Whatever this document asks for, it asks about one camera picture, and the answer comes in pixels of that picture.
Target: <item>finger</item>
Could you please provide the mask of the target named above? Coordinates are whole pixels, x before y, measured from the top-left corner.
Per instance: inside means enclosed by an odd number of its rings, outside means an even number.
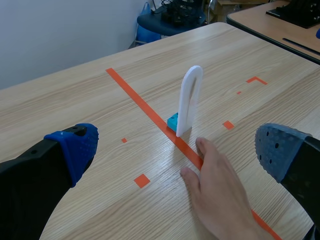
[[[198,137],[195,143],[200,152],[204,155],[204,166],[211,165],[219,159],[220,154],[211,141],[203,137]]]
[[[200,194],[198,175],[188,167],[181,168],[180,174],[190,190],[192,201],[195,201],[195,198]]]

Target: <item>textured rubber pad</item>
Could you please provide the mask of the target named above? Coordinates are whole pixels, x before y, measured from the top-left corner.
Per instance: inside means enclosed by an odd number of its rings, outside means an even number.
[[[310,134],[288,126],[266,123],[255,134],[255,152],[263,169],[280,183]]]

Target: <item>wooden table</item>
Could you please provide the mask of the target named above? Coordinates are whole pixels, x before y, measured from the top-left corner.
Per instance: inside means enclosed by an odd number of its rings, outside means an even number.
[[[266,11],[287,4],[287,1],[275,1],[243,11],[238,11],[229,14],[226,21],[228,24],[231,24],[241,30],[284,48],[314,63],[320,64],[319,54],[315,54],[283,40],[283,38],[289,39],[295,43],[320,52],[320,39],[316,37],[316,32],[320,28],[320,25],[305,29],[266,14]]]
[[[54,210],[42,240],[214,239],[194,216],[180,177],[183,166],[199,171],[106,72],[113,68],[166,121],[178,111],[193,65],[203,67],[204,79],[193,128],[182,138],[194,151],[196,137],[214,141],[253,210],[283,239],[303,238],[312,222],[260,166],[254,136],[274,122],[320,137],[319,66],[214,23],[0,91],[0,161],[76,123],[98,127],[94,161]],[[267,85],[246,82],[254,76]],[[143,188],[134,182],[141,174],[150,180]]]

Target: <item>cyan block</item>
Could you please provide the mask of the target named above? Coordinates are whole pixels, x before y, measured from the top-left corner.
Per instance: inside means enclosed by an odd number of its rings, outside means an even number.
[[[171,128],[173,131],[177,132],[177,124],[178,124],[178,113],[174,114],[170,117],[167,122],[167,126]]]

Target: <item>fingernail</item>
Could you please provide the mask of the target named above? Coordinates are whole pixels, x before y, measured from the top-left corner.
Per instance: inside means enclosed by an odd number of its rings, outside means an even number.
[[[188,172],[189,172],[189,168],[188,167],[183,167],[180,170],[180,174],[181,174],[182,177],[185,176]]]

